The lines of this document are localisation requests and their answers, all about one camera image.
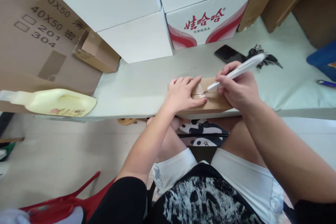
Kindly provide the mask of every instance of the blue container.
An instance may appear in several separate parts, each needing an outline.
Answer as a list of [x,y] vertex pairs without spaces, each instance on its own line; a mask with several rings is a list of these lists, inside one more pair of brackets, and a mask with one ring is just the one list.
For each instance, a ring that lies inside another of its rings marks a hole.
[[309,55],[307,62],[336,82],[336,40]]

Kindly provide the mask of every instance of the checkbox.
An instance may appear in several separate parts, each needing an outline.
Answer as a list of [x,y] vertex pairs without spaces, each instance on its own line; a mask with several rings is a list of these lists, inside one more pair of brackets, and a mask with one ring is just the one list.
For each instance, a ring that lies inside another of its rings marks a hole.
[[22,19],[24,20],[24,21],[27,21],[29,24],[31,24],[31,25],[34,25],[37,21],[35,20],[35,19],[33,19],[31,16],[29,16],[29,15],[27,15],[27,14],[25,14],[23,17],[22,17]]
[[25,24],[21,23],[20,21],[17,21],[14,24],[14,26],[16,28],[19,28],[21,31],[24,31],[24,32],[27,32],[30,29],[30,27],[26,26]]

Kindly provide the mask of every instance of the red plastic chair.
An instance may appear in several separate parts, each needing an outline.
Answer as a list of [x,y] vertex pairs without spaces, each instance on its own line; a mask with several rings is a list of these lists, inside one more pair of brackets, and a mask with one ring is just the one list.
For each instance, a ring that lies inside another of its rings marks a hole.
[[79,199],[76,198],[76,196],[99,175],[100,171],[90,178],[81,188],[71,194],[20,209],[30,215],[29,221],[32,224],[53,224],[67,218],[75,207],[80,206],[83,208],[86,221],[88,221],[115,179],[113,179],[100,192],[87,199]]

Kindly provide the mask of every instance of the black phone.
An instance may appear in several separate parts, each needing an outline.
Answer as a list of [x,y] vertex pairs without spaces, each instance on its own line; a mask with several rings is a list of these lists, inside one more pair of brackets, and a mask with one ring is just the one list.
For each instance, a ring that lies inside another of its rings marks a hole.
[[247,57],[237,52],[235,49],[229,47],[228,45],[223,45],[217,51],[215,51],[215,55],[222,59],[226,64],[232,61],[239,61],[241,63],[247,60]]

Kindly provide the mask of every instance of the panda print fabric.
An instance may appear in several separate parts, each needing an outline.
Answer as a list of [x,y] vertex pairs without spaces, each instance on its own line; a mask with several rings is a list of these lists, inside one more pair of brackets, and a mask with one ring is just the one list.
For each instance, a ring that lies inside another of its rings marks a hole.
[[197,134],[196,137],[181,138],[187,146],[217,146],[220,147],[226,137],[201,136],[202,134],[229,134],[217,124],[209,123],[206,119],[191,120],[183,124],[177,134]]

